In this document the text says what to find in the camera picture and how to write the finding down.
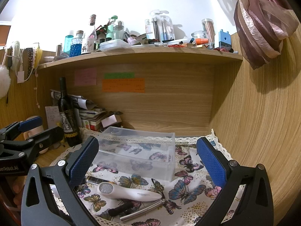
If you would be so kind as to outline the white handheld device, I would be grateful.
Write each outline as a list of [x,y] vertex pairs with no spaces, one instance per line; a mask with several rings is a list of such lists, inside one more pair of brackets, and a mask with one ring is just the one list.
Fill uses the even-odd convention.
[[98,192],[109,199],[127,199],[139,202],[153,202],[160,200],[162,195],[148,190],[126,188],[119,185],[102,182],[98,185]]

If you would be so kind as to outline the silver metal tool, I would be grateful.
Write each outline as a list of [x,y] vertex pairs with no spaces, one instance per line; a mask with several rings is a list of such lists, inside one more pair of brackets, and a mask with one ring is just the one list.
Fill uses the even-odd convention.
[[152,211],[160,206],[162,206],[164,203],[166,202],[165,199],[160,199],[158,201],[155,201],[155,202],[152,202],[151,204],[149,204],[148,206],[145,206],[145,207],[142,207],[140,208],[139,210],[131,213],[131,214],[128,214],[128,215],[125,215],[125,216],[122,216],[120,218],[120,220],[122,222],[126,222],[126,221],[129,221],[131,219],[134,219],[134,218],[137,218],[143,214],[146,214],[148,213],[149,211]]

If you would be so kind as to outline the white paper note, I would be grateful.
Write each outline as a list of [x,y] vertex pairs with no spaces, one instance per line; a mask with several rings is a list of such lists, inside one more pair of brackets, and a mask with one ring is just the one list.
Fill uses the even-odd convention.
[[60,123],[60,113],[58,106],[45,107],[48,128],[53,128]]

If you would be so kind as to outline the dark wine bottle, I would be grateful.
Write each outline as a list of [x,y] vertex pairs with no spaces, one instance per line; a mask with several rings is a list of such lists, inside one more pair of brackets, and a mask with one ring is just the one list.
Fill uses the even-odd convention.
[[64,137],[70,147],[76,146],[82,143],[82,138],[74,112],[73,100],[67,93],[65,77],[60,78],[60,92],[58,108]]

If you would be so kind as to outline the white fluffy pompom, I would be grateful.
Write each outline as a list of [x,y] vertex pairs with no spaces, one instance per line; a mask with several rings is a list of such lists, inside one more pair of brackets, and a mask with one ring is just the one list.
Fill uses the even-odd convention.
[[0,68],[0,98],[7,95],[11,84],[11,78],[9,76],[9,70],[6,66]]

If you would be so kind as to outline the stack of books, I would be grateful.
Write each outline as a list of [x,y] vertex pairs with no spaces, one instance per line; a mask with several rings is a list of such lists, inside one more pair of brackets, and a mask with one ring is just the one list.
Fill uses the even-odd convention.
[[106,110],[99,108],[91,100],[80,95],[68,95],[73,101],[74,116],[79,128],[93,131],[100,130],[101,119],[106,115]]

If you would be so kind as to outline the butterfly print cloth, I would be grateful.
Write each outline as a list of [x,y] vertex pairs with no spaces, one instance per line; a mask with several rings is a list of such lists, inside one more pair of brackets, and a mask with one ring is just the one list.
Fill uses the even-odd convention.
[[[192,173],[188,173],[186,172],[184,165],[179,164],[180,160],[184,159],[185,153],[193,158],[192,161],[197,160],[195,145],[199,138],[200,137],[176,138],[177,164],[174,170],[175,175],[171,182],[164,180],[154,180],[154,182],[152,182],[149,178],[145,179],[148,182],[148,185],[138,185],[131,182],[133,188],[150,190],[157,193],[164,192],[165,203],[148,213],[127,222],[121,222],[118,216],[110,216],[109,209],[113,209],[117,207],[117,205],[123,205],[125,201],[104,199],[104,196],[99,195],[98,185],[89,182],[87,177],[90,176],[92,179],[109,179],[109,181],[116,183],[117,185],[121,185],[122,181],[130,182],[132,180],[129,178],[130,175],[127,175],[126,173],[119,172],[118,174],[113,174],[108,171],[105,172],[104,170],[99,172],[93,171],[93,169],[97,167],[97,164],[94,161],[86,173],[86,182],[84,185],[80,185],[78,189],[75,189],[77,195],[99,225],[195,225],[206,213],[221,191],[221,187],[214,184],[205,167]],[[221,151],[228,160],[231,158],[230,153],[228,153],[222,144],[219,143],[218,137],[215,135],[213,129],[211,129],[211,134],[206,135],[206,138],[211,145],[216,150]],[[185,185],[188,192],[200,185],[204,185],[205,188],[200,195],[196,195],[196,200],[184,204],[184,199],[181,201],[181,197],[173,200],[170,199],[168,195],[179,181],[189,181],[189,184]],[[245,185],[239,186],[235,199],[222,222],[226,222],[233,217],[244,189]],[[100,210],[95,211],[93,207],[95,204],[94,202],[98,203],[100,201],[106,201],[106,205],[101,206]]]

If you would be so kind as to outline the small white pink box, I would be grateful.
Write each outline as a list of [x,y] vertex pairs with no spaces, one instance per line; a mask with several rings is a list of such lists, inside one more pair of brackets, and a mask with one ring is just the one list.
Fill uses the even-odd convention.
[[101,120],[103,128],[107,128],[113,126],[115,124],[119,124],[122,122],[120,115],[118,114],[111,114],[110,116]]

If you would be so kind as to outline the pink sticky note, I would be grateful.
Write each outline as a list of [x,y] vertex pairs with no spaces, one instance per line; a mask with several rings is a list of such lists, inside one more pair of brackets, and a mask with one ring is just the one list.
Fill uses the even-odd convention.
[[75,86],[95,86],[97,85],[97,69],[86,68],[74,71]]

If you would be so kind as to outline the black cylindrical stick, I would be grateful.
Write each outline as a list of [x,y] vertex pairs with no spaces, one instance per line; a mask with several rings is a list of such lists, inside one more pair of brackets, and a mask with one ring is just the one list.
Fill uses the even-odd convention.
[[108,214],[111,216],[111,217],[116,217],[118,216],[119,214],[131,209],[134,207],[134,204],[132,201],[129,201],[129,202],[126,202],[125,204],[121,205],[121,206],[118,206],[114,209],[109,209],[108,210]]

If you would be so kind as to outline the green sticky note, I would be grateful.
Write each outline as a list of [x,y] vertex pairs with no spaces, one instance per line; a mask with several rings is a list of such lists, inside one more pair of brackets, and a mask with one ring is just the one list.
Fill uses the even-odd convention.
[[135,73],[125,72],[125,73],[105,73],[104,79],[133,79]]

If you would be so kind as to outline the teal bottle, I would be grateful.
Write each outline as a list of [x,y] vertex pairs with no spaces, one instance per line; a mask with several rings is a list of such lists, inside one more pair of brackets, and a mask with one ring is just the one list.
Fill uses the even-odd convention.
[[74,38],[74,31],[71,30],[69,31],[69,33],[65,36],[64,39],[64,48],[63,48],[63,52],[66,54],[70,54],[70,47],[71,47],[71,41]]

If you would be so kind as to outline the blue beads bottle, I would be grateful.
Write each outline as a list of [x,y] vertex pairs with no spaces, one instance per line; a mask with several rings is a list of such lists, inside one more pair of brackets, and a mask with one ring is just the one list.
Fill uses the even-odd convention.
[[76,32],[75,37],[71,40],[70,44],[70,57],[76,57],[81,55],[82,53],[82,41],[83,41],[84,32],[82,30],[78,30]]

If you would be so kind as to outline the clear plastic storage box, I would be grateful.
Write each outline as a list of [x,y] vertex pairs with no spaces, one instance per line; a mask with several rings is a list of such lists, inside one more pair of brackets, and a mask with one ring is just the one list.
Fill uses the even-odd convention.
[[175,168],[174,133],[109,127],[96,136],[98,154],[93,172],[126,173],[171,181]]

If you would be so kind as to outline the orange sticky note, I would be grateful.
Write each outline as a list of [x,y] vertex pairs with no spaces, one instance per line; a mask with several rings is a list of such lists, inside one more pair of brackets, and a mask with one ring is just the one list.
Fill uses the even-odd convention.
[[102,92],[145,92],[145,79],[103,79]]

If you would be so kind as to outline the cork top glass bottle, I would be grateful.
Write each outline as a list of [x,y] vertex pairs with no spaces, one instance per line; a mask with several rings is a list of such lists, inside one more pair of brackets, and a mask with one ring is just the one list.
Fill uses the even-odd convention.
[[95,21],[96,21],[96,15],[93,14],[90,17],[90,26],[87,34],[87,43],[86,43],[87,52],[93,52],[96,46],[97,33],[95,30]]

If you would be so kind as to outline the clear flat plastic container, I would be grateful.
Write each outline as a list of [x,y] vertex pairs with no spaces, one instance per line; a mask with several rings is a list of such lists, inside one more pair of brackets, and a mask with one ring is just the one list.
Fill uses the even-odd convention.
[[131,46],[127,42],[124,42],[121,39],[114,39],[114,40],[102,42],[100,44],[100,51],[106,52],[109,50],[118,50],[123,48],[130,48],[130,47]]

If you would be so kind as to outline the green cap glass bottle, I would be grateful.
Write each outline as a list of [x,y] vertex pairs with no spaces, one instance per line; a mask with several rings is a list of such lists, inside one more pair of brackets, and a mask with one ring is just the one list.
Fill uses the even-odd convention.
[[113,39],[113,28],[114,28],[114,23],[118,19],[117,15],[113,15],[108,23],[107,23],[107,30],[106,30],[106,41],[110,41]]

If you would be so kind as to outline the blue plastic block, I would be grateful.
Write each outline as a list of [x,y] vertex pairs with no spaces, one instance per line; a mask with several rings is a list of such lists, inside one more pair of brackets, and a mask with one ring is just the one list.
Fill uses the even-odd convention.
[[231,35],[228,31],[224,32],[223,29],[221,29],[218,33],[218,37],[220,48],[226,48],[228,50],[232,48]]

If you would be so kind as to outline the orange capped marker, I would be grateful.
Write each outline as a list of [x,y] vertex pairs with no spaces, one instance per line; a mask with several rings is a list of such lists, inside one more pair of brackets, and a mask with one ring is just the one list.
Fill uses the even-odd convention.
[[203,45],[203,44],[208,44],[209,39],[208,38],[192,38],[191,43],[195,45]]

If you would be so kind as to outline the clear brush holder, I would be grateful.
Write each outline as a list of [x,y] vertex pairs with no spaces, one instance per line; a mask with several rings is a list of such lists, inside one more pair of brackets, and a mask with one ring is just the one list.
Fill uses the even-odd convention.
[[168,14],[168,11],[156,10],[151,20],[155,39],[160,42],[169,42],[175,39],[173,23]]

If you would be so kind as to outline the tall glitter tube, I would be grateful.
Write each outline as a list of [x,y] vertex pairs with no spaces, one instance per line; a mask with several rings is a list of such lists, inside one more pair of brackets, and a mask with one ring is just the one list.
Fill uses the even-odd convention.
[[209,48],[215,48],[215,29],[214,22],[212,19],[205,18],[201,21],[203,25],[203,29],[206,31],[208,40],[209,40]]

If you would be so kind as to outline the pink sheer curtain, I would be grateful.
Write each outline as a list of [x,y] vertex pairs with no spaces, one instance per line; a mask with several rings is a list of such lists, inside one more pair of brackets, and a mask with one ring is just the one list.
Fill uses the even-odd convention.
[[234,22],[244,58],[252,69],[269,63],[282,52],[283,41],[297,30],[299,21],[287,0],[238,0]]

